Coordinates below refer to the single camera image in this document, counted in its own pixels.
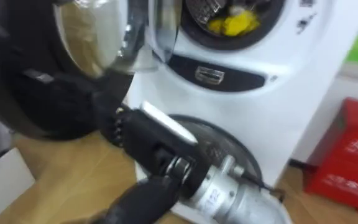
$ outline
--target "white washing machine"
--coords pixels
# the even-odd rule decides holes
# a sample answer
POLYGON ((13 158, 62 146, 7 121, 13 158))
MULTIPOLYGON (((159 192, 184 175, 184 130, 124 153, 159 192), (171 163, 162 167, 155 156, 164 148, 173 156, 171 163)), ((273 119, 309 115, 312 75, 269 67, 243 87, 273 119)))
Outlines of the white washing machine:
MULTIPOLYGON (((275 185, 358 35, 358 1, 286 0, 267 35, 242 49, 212 49, 185 30, 168 65, 135 75, 128 104, 147 100, 219 126, 275 185)), ((140 169, 137 176, 144 177, 140 169)), ((184 205, 173 211, 212 222, 184 205)))

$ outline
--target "red box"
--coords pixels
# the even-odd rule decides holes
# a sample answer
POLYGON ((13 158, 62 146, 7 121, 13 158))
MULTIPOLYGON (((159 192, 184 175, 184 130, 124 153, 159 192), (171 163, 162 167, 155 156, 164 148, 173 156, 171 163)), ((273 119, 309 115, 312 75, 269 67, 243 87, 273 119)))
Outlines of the red box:
POLYGON ((305 172, 308 193, 358 209, 358 101, 346 99, 310 157, 305 172))

